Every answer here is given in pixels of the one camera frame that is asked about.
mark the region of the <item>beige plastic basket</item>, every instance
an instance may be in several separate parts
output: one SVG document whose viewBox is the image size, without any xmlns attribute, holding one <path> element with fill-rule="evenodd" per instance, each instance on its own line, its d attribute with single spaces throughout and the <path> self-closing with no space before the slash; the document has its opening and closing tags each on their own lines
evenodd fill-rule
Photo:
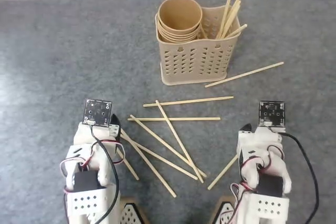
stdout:
<svg viewBox="0 0 336 224">
<path fill-rule="evenodd" d="M 168 43 L 162 41 L 156 27 L 161 56 L 161 77 L 164 84 L 211 82 L 226 77 L 226 70 L 240 33 L 226 39 L 214 39 L 222 21 L 224 8 L 225 5 L 214 8 L 202 7 L 202 27 L 209 39 L 180 44 Z M 237 17 L 228 33 L 239 27 Z"/>
</svg>

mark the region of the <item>black cable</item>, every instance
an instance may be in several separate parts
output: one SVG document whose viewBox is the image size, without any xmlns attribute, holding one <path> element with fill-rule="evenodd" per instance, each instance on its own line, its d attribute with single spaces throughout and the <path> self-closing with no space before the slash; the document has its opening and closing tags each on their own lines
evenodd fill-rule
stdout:
<svg viewBox="0 0 336 224">
<path fill-rule="evenodd" d="M 313 178 L 313 181 L 314 181 L 314 186 L 315 186 L 315 198 L 316 198 L 316 201 L 315 201 L 315 206 L 314 206 L 314 209 L 313 211 L 311 212 L 309 218 L 307 219 L 306 221 L 306 224 L 310 223 L 310 221 L 312 220 L 312 218 L 314 217 L 314 215 L 316 214 L 318 208 L 319 208 L 319 205 L 320 205 L 320 195 L 319 195 L 319 184 L 317 182 L 317 179 L 316 179 L 316 176 L 315 176 L 315 173 L 314 173 L 314 170 L 313 170 L 313 167 L 311 166 L 311 163 L 309 161 L 309 158 L 305 152 L 305 150 L 303 149 L 303 146 L 301 145 L 301 143 L 299 142 L 299 140 L 292 136 L 291 134 L 288 134 L 288 133 L 285 133 L 285 132 L 278 132 L 279 135 L 282 135 L 282 136 L 287 136 L 287 137 L 290 137 L 291 139 L 293 139 L 299 146 L 302 154 L 303 154 L 303 157 L 305 158 L 306 162 L 307 162 L 307 165 L 309 167 L 309 170 L 310 170 L 310 173 L 311 173 L 311 176 Z"/>
<path fill-rule="evenodd" d="M 103 149 L 103 151 L 105 152 L 105 154 L 106 154 L 106 157 L 107 157 L 107 159 L 109 160 L 109 162 L 110 162 L 110 164 L 111 164 L 111 166 L 112 166 L 112 170 L 113 170 L 113 173 L 114 173 L 114 177 L 116 178 L 116 181 L 115 181 L 115 194 L 114 194 L 114 199 L 113 199 L 113 201 L 112 201 L 112 203 L 111 203 L 111 205 L 110 205 L 110 207 L 109 207 L 109 209 L 107 209 L 107 211 L 105 212 L 105 214 L 103 214 L 103 216 L 102 217 L 100 217 L 100 219 L 99 220 L 97 220 L 96 221 L 96 223 L 95 224 L 99 224 L 99 223 L 101 223 L 102 221 L 103 221 L 103 219 L 105 219 L 109 214 L 110 214 L 110 212 L 112 211 L 112 209 L 114 208 L 114 206 L 115 206 L 115 204 L 116 204 L 116 202 L 117 202 L 117 199 L 118 199 L 118 194 L 119 194 L 119 179 L 118 179 L 118 174 L 117 174 L 117 170 L 116 170 L 116 167 L 115 167 L 115 165 L 114 165 L 114 163 L 113 163 L 113 160 L 112 160 L 112 158 L 111 158 L 111 156 L 110 156 L 110 154 L 109 154 L 109 152 L 108 152 L 108 150 L 106 149 L 106 147 L 103 145 L 103 143 L 98 139 L 98 138 L 96 138 L 96 136 L 94 135 L 94 133 L 93 133 L 93 128 L 92 128 L 92 125 L 90 126 L 90 129 L 91 129 L 91 135 L 93 136 L 93 138 L 97 141 L 97 143 L 99 144 L 99 146 Z"/>
</svg>

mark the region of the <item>red wire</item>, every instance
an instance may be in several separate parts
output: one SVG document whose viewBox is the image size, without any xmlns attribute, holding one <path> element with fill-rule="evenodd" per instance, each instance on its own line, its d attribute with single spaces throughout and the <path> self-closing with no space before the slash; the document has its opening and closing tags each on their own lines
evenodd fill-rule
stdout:
<svg viewBox="0 0 336 224">
<path fill-rule="evenodd" d="M 246 160 L 245 162 L 243 162 L 243 164 L 241 165 L 240 170 L 244 167 L 244 165 L 247 164 L 247 162 L 251 161 L 252 159 L 256 159 L 256 158 L 261 158 L 261 157 L 259 157 L 259 156 L 250 157 L 248 160 Z"/>
<path fill-rule="evenodd" d="M 275 147 L 276 149 L 278 149 L 278 151 L 281 153 L 281 159 L 283 159 L 284 157 L 285 157 L 285 154 L 283 153 L 283 150 L 282 149 L 280 149 L 279 147 L 277 147 L 276 145 L 269 145 L 268 147 L 267 147 L 267 150 L 270 148 L 270 147 Z"/>
</svg>

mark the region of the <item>paper cup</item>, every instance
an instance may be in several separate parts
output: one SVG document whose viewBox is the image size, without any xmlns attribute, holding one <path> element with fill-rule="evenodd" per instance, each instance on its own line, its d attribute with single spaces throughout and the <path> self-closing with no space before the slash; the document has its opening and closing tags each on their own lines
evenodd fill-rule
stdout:
<svg viewBox="0 0 336 224">
<path fill-rule="evenodd" d="M 194 0 L 165 0 L 159 7 L 162 27 L 176 35 L 186 35 L 200 26 L 202 8 Z"/>
</svg>

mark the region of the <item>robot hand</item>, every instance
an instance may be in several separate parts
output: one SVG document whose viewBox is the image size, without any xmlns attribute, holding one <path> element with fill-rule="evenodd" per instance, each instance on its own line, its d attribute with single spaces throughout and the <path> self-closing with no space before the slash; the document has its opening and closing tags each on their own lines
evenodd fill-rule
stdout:
<svg viewBox="0 0 336 224">
<path fill-rule="evenodd" d="M 291 191 L 291 179 L 283 160 L 281 136 L 266 127 L 258 127 L 255 133 L 239 131 L 237 155 L 242 180 L 256 189 L 259 173 L 282 177 L 282 192 Z"/>
<path fill-rule="evenodd" d="M 237 193 L 229 224 L 259 224 L 261 219 L 271 224 L 287 221 L 289 199 L 285 194 L 291 190 L 291 179 L 283 160 L 281 136 L 273 130 L 257 127 L 253 133 L 251 126 L 245 125 L 238 133 L 242 181 L 231 185 Z"/>
<path fill-rule="evenodd" d="M 74 144 L 60 164 L 66 177 L 65 208 L 70 224 L 120 223 L 115 164 L 122 162 L 125 151 L 119 141 L 120 122 L 111 115 L 111 105 L 112 102 L 86 100 Z M 123 149 L 122 159 L 113 161 L 117 146 Z"/>
</svg>

